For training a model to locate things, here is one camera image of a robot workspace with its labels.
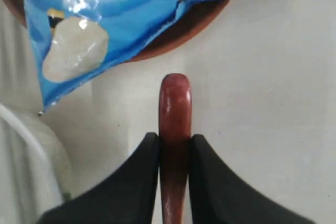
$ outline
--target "plastic packaging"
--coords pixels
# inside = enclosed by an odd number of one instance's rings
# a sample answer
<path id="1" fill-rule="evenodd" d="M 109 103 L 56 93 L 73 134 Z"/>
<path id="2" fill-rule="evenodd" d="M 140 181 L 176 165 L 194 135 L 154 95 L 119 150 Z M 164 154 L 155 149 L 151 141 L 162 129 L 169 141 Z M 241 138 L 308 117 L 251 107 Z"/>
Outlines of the plastic packaging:
<path id="1" fill-rule="evenodd" d="M 206 0 L 25 0 L 44 110 Z"/>

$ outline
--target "blue snack bag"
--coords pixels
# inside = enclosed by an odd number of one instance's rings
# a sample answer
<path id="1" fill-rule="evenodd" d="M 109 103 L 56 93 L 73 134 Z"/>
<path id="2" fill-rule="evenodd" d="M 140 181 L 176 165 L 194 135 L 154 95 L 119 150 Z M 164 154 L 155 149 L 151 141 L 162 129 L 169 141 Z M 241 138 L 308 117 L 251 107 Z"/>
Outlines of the blue snack bag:
<path id="1" fill-rule="evenodd" d="M 206 0 L 25 0 L 44 111 Z"/>

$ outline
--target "red wooden handle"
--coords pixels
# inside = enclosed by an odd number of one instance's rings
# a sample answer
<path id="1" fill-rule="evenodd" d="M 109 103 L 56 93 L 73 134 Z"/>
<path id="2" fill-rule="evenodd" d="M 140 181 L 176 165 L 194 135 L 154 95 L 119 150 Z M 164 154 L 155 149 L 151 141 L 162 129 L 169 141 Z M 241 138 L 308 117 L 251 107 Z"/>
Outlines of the red wooden handle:
<path id="1" fill-rule="evenodd" d="M 170 74 L 161 84 L 159 135 L 163 224 L 181 224 L 191 139 L 192 96 L 189 80 Z"/>

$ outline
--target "wooden plate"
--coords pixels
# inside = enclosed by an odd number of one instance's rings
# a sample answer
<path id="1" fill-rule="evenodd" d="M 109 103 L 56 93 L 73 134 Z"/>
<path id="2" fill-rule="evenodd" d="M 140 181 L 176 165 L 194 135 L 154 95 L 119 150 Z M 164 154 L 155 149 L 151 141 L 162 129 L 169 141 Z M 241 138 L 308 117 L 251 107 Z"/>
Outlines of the wooden plate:
<path id="1" fill-rule="evenodd" d="M 23 0 L 3 0 L 12 14 L 26 26 Z M 187 42 L 207 27 L 224 9 L 229 0 L 203 2 L 195 5 L 174 26 L 158 36 L 131 61 L 146 60 Z"/>

